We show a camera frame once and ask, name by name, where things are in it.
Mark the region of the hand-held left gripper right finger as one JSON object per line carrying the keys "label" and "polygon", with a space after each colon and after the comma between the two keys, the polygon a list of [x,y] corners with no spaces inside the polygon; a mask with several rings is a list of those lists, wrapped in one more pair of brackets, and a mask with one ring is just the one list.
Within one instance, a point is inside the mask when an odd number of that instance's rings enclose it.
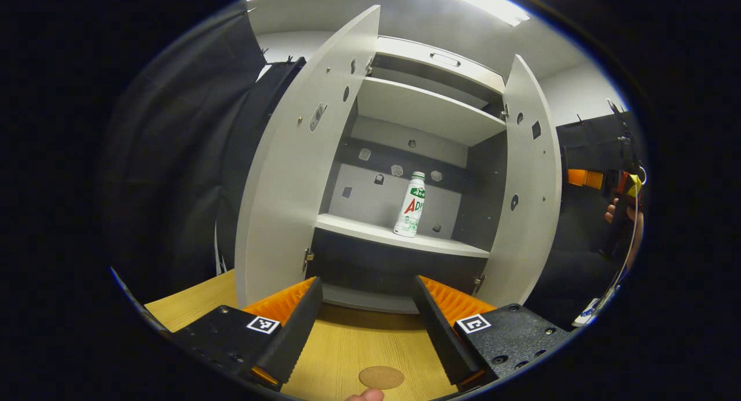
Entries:
{"label": "hand-held left gripper right finger", "polygon": [[450,384],[470,390],[539,361],[570,332],[521,304],[500,308],[417,275],[413,301]]}

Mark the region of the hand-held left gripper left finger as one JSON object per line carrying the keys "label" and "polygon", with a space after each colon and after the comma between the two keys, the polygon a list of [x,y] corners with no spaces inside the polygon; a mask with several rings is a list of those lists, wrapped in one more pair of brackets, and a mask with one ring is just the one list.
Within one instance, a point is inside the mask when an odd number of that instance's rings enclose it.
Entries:
{"label": "hand-held left gripper left finger", "polygon": [[171,338],[214,369],[280,390],[310,337],[322,300],[322,280],[310,277],[244,309],[218,306]]}

